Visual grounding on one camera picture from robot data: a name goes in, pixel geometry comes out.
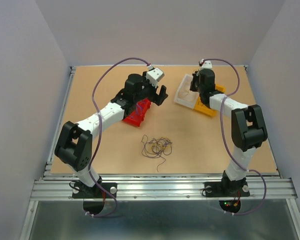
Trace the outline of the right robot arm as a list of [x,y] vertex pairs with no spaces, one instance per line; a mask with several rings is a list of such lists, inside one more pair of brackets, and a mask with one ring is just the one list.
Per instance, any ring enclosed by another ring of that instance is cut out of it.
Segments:
[[206,182],[203,195],[208,198],[233,197],[237,193],[249,196],[246,174],[257,148],[268,138],[268,132],[259,105],[247,105],[226,96],[215,84],[215,73],[202,68],[192,75],[190,90],[199,94],[200,102],[209,110],[218,111],[220,117],[227,116],[231,123],[233,151],[230,163],[220,181]]

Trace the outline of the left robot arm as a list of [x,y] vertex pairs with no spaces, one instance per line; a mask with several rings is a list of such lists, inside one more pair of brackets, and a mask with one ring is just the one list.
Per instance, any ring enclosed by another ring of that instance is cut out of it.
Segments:
[[158,86],[164,76],[159,68],[143,74],[132,73],[124,87],[104,108],[84,120],[76,123],[67,121],[62,126],[54,154],[72,168],[90,197],[101,193],[101,178],[91,167],[94,139],[99,139],[104,130],[128,117],[136,110],[138,102],[148,99],[160,106],[168,97],[167,88]]

